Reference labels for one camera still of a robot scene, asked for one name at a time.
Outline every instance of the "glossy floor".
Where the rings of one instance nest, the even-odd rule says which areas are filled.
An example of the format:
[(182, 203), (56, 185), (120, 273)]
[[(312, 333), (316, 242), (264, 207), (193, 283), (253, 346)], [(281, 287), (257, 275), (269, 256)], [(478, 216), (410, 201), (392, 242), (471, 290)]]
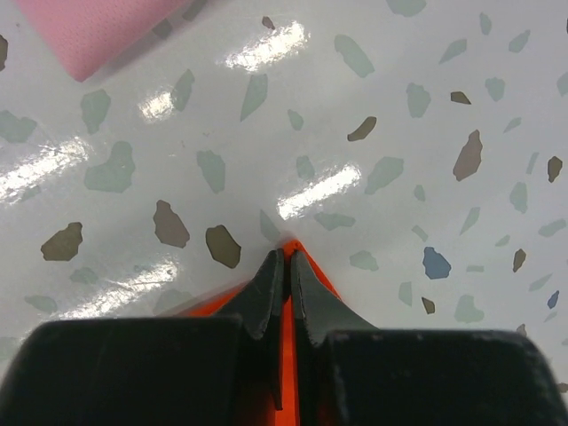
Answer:
[(3, 366), (297, 237), (377, 326), (518, 330), (568, 383), (564, 2), (198, 4), (85, 83), (0, 5)]

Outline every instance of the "pink cloth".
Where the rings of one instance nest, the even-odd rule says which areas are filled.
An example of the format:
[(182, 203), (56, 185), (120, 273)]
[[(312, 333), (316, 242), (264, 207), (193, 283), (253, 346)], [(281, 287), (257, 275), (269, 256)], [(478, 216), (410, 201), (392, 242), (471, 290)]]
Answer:
[(186, 0), (15, 0), (82, 82)]

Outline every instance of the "stone fleck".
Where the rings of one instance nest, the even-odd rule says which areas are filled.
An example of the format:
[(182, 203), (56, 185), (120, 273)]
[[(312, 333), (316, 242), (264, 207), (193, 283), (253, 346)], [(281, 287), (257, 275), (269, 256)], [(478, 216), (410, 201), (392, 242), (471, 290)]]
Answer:
[(43, 244), (43, 259), (69, 261), (75, 257), (79, 253), (79, 245), (83, 242), (82, 229), (83, 225), (73, 222), (67, 228), (57, 231)]
[(241, 261), (241, 246), (223, 225), (207, 228), (205, 242), (213, 260), (220, 264), (234, 269)]
[(158, 200), (154, 213), (155, 234), (162, 244), (182, 249), (189, 241), (189, 232), (168, 202)]

